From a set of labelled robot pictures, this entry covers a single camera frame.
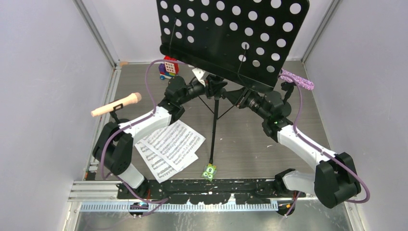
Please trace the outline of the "black music stand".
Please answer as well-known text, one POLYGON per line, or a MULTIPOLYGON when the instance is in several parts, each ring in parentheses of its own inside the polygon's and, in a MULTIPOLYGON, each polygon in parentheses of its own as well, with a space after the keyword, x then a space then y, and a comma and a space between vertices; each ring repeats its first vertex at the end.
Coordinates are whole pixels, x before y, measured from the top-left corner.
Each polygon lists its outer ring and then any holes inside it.
POLYGON ((304 22, 307 0, 159 0, 160 52, 228 82, 274 91, 304 22))

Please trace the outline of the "sheet music page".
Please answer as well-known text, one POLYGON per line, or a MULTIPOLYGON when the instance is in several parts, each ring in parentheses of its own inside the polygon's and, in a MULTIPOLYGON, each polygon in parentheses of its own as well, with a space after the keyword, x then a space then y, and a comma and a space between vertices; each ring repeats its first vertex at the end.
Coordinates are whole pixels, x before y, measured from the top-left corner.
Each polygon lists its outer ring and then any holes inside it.
POLYGON ((140 142, 179 171, 204 141, 203 135, 178 120, 142 138, 140 142))
POLYGON ((170 179, 177 173, 184 170, 190 164, 198 160, 198 156, 196 154, 188 154, 187 158, 184 158, 183 160, 183 166, 181 170, 176 170, 170 164, 168 164, 163 158, 155 154, 151 149, 149 149, 144 144, 138 142, 134 146, 137 149, 138 153, 143 158, 144 162, 148 166, 154 178, 158 181, 158 183, 162 183, 170 179))

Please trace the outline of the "beige microphone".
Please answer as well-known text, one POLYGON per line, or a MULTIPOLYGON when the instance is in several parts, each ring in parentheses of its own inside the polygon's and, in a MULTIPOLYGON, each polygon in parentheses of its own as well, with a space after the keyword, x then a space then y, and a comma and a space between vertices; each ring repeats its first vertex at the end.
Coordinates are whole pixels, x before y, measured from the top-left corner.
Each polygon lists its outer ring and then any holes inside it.
POLYGON ((124 106, 130 105, 130 104, 136 104, 141 99, 142 97, 140 93, 138 92, 131 93, 125 98, 119 99, 117 101, 114 101, 104 106, 101 106, 99 108, 96 108, 95 110, 91 111, 90 114, 92 115, 92 117, 100 116, 106 113, 110 113, 114 111, 115 109, 123 108, 124 106))

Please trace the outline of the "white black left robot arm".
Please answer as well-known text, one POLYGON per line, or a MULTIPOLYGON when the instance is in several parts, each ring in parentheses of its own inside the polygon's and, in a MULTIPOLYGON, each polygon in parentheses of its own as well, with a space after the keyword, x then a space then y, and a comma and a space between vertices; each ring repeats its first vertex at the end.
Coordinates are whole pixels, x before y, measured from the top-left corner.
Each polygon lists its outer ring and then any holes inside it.
POLYGON ((151 112, 133 120, 115 119, 104 125, 92 156, 127 184, 134 198, 144 198, 148 187, 143 183, 145 177, 131 162, 133 146, 142 138, 179 120, 185 112, 183 104, 202 95, 208 98, 219 95, 226 85, 223 78, 214 75, 203 79, 194 77, 190 83, 180 76, 171 78, 164 98, 151 112))

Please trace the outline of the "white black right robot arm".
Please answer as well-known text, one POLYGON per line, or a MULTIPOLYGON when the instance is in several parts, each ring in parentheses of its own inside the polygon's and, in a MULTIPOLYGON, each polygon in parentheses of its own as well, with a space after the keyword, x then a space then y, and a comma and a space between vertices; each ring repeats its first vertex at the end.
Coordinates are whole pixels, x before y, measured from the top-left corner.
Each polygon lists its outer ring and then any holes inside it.
POLYGON ((290 168, 275 175, 274 189, 278 196, 284 198, 293 191, 300 191, 316 196, 324 206, 333 208, 361 193, 362 184, 357 179, 352 157, 326 149, 298 130, 287 119, 292 108, 279 92, 271 91, 261 96, 241 88, 226 91, 222 97, 260 116, 265 134, 289 148, 312 168, 312 174, 290 168))

